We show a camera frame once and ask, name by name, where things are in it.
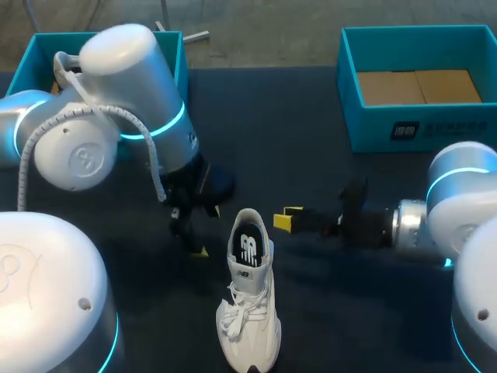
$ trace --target white sneaker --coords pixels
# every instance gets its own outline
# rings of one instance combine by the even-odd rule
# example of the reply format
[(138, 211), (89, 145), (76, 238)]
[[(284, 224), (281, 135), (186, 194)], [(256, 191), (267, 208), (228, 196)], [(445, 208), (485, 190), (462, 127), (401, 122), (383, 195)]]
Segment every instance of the white sneaker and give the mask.
[(250, 208), (241, 210), (228, 241), (229, 288), (234, 304), (223, 300), (216, 312), (224, 356), (238, 373), (266, 373), (280, 352), (273, 254), (273, 241), (259, 213)]

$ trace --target dark table surface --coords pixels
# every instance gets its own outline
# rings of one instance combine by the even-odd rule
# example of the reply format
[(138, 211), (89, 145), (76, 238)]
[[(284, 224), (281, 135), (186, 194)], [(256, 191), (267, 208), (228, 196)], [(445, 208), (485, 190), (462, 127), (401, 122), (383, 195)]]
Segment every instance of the dark table surface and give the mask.
[[(0, 74), (0, 95), (12, 74)], [(66, 193), (30, 176), (28, 209), (56, 215), (99, 247), (120, 312), (129, 372), (230, 371), (216, 308), (229, 284), (226, 244), (235, 215), (258, 210), (276, 245), (278, 372), (454, 371), (450, 272), (390, 253), (344, 252), (336, 240), (272, 228), (283, 206), (333, 207), (351, 176), (370, 199), (423, 198), (433, 154), (354, 155), (334, 68), (192, 70), (189, 114), (200, 147), (230, 169), (235, 198), (221, 219), (194, 216), (210, 258), (191, 260), (167, 229), (149, 175), (119, 164), (98, 187)], [(16, 171), (0, 173), (0, 210), (16, 207)]]

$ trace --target blue storage bin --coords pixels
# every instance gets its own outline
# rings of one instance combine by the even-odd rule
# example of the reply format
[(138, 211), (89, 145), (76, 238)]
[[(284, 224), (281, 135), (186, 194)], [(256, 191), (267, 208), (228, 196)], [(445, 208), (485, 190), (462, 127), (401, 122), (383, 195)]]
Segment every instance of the blue storage bin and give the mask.
[[(420, 70), (468, 70), (482, 103), (365, 104), (358, 72)], [(355, 152), (497, 145), (497, 40), (487, 26), (345, 28), (336, 78)]]
[[(7, 96), (26, 89), (50, 92), (54, 84), (54, 55), (58, 51), (79, 54), (85, 42), (96, 33), (36, 33), (7, 91)], [(182, 33), (155, 32), (182, 99), (188, 99), (188, 65)]]

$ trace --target label on box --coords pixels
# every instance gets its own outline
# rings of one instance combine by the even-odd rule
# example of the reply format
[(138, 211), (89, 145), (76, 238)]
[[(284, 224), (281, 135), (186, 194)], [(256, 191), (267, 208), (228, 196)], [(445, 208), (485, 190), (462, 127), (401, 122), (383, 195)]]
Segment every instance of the label on box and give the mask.
[(423, 138), (438, 138), (445, 136), (475, 136), (482, 135), (487, 130), (487, 122), (447, 122), (427, 123), (423, 126)]
[(416, 137), (419, 122), (395, 122), (391, 130), (391, 140), (412, 140)]

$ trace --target coiled cable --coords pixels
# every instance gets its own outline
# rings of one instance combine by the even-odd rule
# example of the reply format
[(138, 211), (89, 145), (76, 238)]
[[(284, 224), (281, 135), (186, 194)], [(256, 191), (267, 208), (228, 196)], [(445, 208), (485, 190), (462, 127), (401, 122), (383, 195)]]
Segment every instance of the coiled cable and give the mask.
[(30, 158), (36, 143), (41, 139), (41, 137), (47, 133), (50, 129), (64, 123), (66, 120), (70, 120), (76, 117), (83, 117), (87, 115), (95, 115), (95, 110), (100, 110), (101, 113), (116, 115), (132, 123), (144, 136), (145, 143), (148, 147), (148, 156), (150, 159), (150, 172), (152, 181), (154, 183), (155, 192), (159, 202), (164, 202), (167, 196), (162, 186), (160, 174), (159, 174), (159, 164), (157, 158), (157, 149), (155, 147), (154, 140), (150, 135), (150, 132), (145, 127), (145, 125), (136, 118), (132, 113), (124, 110), (117, 106), (111, 105), (95, 105), (95, 108), (90, 108), (89, 106), (83, 106), (78, 109), (69, 110), (67, 112), (59, 113), (52, 118), (45, 120), (28, 138), (26, 145), (23, 148), (23, 153), (21, 154), (21, 162), (19, 167), (19, 185), (17, 190), (17, 211), (26, 210), (26, 195), (28, 186), (28, 169), (30, 165)]

